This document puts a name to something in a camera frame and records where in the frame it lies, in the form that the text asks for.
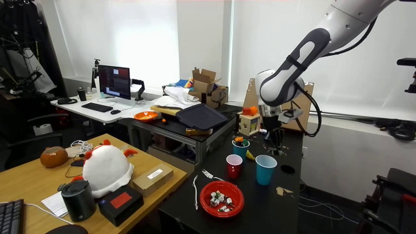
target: black mug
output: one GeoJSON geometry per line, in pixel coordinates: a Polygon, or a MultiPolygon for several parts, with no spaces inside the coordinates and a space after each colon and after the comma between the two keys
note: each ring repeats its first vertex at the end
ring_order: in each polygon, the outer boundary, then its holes
{"type": "Polygon", "coordinates": [[[80,222],[91,217],[96,209],[89,181],[76,181],[61,187],[61,195],[70,218],[80,222]]]}
{"type": "Polygon", "coordinates": [[[78,96],[82,101],[87,100],[86,91],[82,87],[78,88],[78,96]]]}

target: mouse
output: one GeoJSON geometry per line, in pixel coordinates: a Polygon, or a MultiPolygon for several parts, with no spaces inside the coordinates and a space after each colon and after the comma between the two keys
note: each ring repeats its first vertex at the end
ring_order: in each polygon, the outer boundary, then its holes
{"type": "Polygon", "coordinates": [[[80,225],[64,225],[50,230],[47,234],[87,234],[89,231],[80,225]]]}
{"type": "Polygon", "coordinates": [[[119,114],[121,110],[120,109],[113,109],[113,110],[111,110],[109,113],[111,114],[119,114]]]}

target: screen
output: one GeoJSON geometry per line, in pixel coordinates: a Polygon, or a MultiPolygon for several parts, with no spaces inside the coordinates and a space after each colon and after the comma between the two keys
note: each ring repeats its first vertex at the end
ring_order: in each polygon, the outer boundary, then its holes
{"type": "Polygon", "coordinates": [[[122,99],[130,99],[130,69],[99,65],[100,91],[122,99]]]}

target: red object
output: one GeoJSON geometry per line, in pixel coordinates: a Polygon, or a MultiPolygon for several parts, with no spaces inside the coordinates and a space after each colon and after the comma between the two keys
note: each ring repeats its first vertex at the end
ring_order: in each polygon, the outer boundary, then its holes
{"type": "Polygon", "coordinates": [[[134,116],[141,122],[152,122],[158,118],[158,112],[139,112],[134,116]]]}
{"type": "Polygon", "coordinates": [[[226,156],[226,166],[229,178],[236,179],[239,177],[243,165],[243,158],[238,155],[226,156]]]}
{"type": "Polygon", "coordinates": [[[203,207],[203,209],[211,216],[219,217],[219,218],[230,218],[243,210],[245,195],[236,184],[230,182],[215,181],[206,184],[206,187],[203,187],[203,190],[199,194],[199,203],[203,207]],[[233,205],[228,205],[228,207],[233,207],[232,210],[221,212],[220,208],[224,204],[219,204],[216,207],[211,205],[211,194],[216,191],[220,191],[221,194],[225,194],[228,197],[233,199],[233,205]]]}
{"type": "Polygon", "coordinates": [[[251,109],[249,106],[243,108],[243,114],[245,116],[250,116],[251,114],[251,109]]]}
{"type": "Polygon", "coordinates": [[[125,149],[125,156],[126,156],[126,157],[133,156],[133,155],[135,155],[135,153],[138,153],[137,149],[133,149],[133,148],[125,149]]]}

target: yellow object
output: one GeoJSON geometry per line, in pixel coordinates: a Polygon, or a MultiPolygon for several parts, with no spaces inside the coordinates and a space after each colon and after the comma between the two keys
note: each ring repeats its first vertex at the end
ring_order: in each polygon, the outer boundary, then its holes
{"type": "Polygon", "coordinates": [[[250,158],[250,160],[255,160],[256,158],[250,151],[247,151],[246,157],[250,158]]]}

